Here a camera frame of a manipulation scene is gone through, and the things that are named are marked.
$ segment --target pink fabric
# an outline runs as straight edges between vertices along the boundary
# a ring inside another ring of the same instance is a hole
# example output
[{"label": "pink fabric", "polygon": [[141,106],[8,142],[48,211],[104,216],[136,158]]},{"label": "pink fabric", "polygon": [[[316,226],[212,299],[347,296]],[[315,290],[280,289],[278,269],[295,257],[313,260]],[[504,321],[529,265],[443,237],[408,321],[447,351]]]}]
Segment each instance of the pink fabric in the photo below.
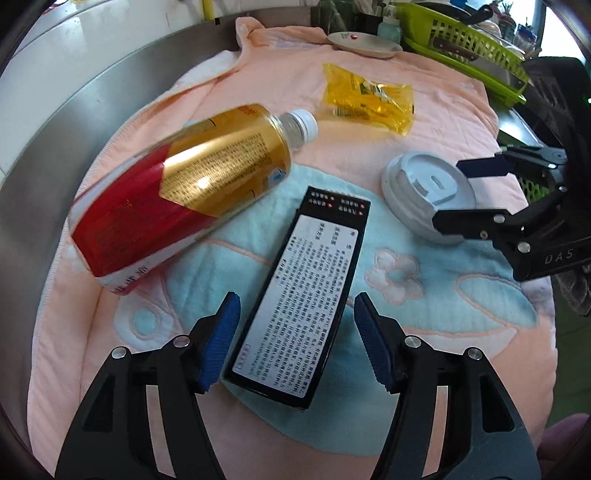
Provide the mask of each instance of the pink fabric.
[{"label": "pink fabric", "polygon": [[[95,161],[87,182],[97,180],[186,122],[244,103],[261,103],[272,113],[295,108],[315,111],[326,85],[322,71],[325,62],[371,80],[411,84],[415,123],[401,138],[374,127],[321,121],[318,139],[304,147],[296,162],[381,195],[381,172],[398,154],[426,150],[455,162],[485,157],[498,149],[498,120],[481,82],[410,53],[385,61],[336,51],[324,44],[326,37],[319,29],[265,30],[252,18],[239,19],[236,28],[243,47],[237,64],[205,82],[200,77],[199,85],[194,85],[198,72],[188,72],[171,92],[124,125]],[[481,206],[515,212],[526,205],[513,177],[479,180],[475,190]],[[508,345],[499,348],[493,364],[538,445],[552,403],[556,371],[554,309],[547,279],[532,282],[524,290],[537,310],[538,326],[518,329]],[[173,318],[168,338],[181,332],[163,283],[153,283],[145,298]],[[28,405],[33,452],[50,472],[86,389],[110,350],[122,343],[113,329],[119,302],[119,297],[101,290],[82,267],[64,230],[37,319]],[[444,402],[441,395],[426,473],[436,470],[439,461]],[[354,480],[369,478],[375,466],[377,457],[329,454],[283,436],[221,384],[200,397],[199,404],[212,445],[230,480]],[[152,420],[158,423],[157,415]],[[163,434],[156,426],[153,431],[156,456],[164,465],[163,471],[170,473]]]}]

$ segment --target bottle cap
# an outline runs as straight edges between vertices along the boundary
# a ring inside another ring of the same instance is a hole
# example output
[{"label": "bottle cap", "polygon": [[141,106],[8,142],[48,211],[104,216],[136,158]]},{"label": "bottle cap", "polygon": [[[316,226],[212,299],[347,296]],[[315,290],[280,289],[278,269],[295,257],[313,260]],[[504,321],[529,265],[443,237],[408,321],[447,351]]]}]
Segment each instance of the bottle cap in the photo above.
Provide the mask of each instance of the bottle cap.
[{"label": "bottle cap", "polygon": [[298,108],[292,110],[290,115],[298,122],[302,133],[304,134],[304,143],[309,143],[318,137],[318,124],[316,118],[308,110]]},{"label": "bottle cap", "polygon": [[443,158],[425,152],[395,158],[382,174],[382,191],[394,215],[417,235],[444,245],[464,240],[459,235],[442,235],[433,226],[438,210],[476,208],[472,185]]},{"label": "bottle cap", "polygon": [[400,20],[398,18],[390,17],[389,15],[384,17],[384,22],[390,25],[400,25]]},{"label": "bottle cap", "polygon": [[394,4],[389,4],[383,11],[383,21],[390,25],[400,25],[400,21],[396,18],[396,7]]}]

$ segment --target white plate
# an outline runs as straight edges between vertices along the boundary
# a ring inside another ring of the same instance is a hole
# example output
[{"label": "white plate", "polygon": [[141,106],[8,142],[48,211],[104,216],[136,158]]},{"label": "white plate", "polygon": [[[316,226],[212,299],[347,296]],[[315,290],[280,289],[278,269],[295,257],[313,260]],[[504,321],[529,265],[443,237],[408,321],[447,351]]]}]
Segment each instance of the white plate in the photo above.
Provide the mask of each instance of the white plate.
[{"label": "white plate", "polygon": [[402,51],[402,47],[391,40],[361,32],[331,33],[329,41],[341,50],[375,59],[389,59]]}]

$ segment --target blue towel pattern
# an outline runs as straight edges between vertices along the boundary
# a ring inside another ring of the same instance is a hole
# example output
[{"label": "blue towel pattern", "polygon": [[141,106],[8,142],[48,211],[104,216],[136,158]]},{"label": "blue towel pattern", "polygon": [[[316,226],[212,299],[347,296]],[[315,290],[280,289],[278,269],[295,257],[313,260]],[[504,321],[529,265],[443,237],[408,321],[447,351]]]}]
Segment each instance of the blue towel pattern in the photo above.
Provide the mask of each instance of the blue towel pattern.
[{"label": "blue towel pattern", "polygon": [[[508,263],[490,243],[434,245],[406,229],[375,194],[313,168],[294,166],[273,192],[168,267],[168,295],[185,331],[215,312],[229,290],[242,301],[240,331],[308,185],[372,202],[350,298],[367,291],[383,315],[398,319],[403,327],[435,334],[476,336],[537,324],[535,310],[512,279]],[[377,383],[350,307],[308,410],[226,386],[287,436],[347,455],[380,453],[397,400]]]}]

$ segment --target black box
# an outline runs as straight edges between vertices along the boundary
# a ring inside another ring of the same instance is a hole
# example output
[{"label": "black box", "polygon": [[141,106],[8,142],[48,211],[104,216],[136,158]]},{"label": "black box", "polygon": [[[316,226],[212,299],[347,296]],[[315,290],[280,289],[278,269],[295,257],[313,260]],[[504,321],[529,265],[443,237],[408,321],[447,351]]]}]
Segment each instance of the black box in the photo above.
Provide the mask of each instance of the black box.
[{"label": "black box", "polygon": [[345,309],[370,202],[308,187],[224,377],[308,408]]}]

